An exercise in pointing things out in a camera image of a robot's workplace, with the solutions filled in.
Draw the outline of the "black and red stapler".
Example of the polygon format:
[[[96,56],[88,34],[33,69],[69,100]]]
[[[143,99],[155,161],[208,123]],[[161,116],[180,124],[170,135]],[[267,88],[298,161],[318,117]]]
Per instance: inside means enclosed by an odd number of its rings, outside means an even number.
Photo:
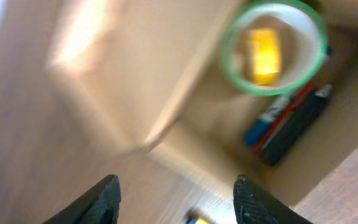
[[[256,145],[255,151],[268,165],[275,166],[296,140],[324,111],[332,93],[332,84],[317,89],[307,84]]]

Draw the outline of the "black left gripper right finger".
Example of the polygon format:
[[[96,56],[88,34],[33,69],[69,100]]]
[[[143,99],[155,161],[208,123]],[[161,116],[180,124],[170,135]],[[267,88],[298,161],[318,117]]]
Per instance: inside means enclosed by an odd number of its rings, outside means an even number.
[[[234,183],[233,205],[238,224],[312,224],[244,174]]]

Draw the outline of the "small yellow tape roll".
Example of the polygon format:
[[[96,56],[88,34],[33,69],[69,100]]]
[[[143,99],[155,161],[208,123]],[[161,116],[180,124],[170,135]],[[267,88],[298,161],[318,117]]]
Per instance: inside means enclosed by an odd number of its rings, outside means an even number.
[[[281,72],[282,54],[278,32],[271,28],[249,31],[252,79],[257,85],[271,85]]]

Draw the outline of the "green tape roll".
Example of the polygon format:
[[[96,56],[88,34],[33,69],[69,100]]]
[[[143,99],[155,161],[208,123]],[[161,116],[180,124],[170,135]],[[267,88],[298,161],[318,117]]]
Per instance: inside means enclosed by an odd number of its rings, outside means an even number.
[[[278,32],[282,54],[280,76],[271,85],[252,79],[249,31],[271,28]],[[240,91],[273,96],[296,90],[322,67],[328,32],[319,13],[302,1],[254,1],[229,24],[221,44],[221,65],[226,78]]]

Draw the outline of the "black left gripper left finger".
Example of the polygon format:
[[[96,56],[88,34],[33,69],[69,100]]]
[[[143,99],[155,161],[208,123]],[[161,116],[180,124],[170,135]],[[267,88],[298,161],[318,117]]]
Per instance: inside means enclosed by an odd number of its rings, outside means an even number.
[[[120,202],[119,178],[110,174],[44,224],[117,224]]]

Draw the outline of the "blue whiteboard marker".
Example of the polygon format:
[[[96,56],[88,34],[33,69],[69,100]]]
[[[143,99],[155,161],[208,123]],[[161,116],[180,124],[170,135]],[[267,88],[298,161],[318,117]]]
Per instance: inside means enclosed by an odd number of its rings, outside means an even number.
[[[282,111],[291,103],[293,95],[293,92],[289,92],[276,97],[244,136],[246,146],[254,146],[258,143]]]

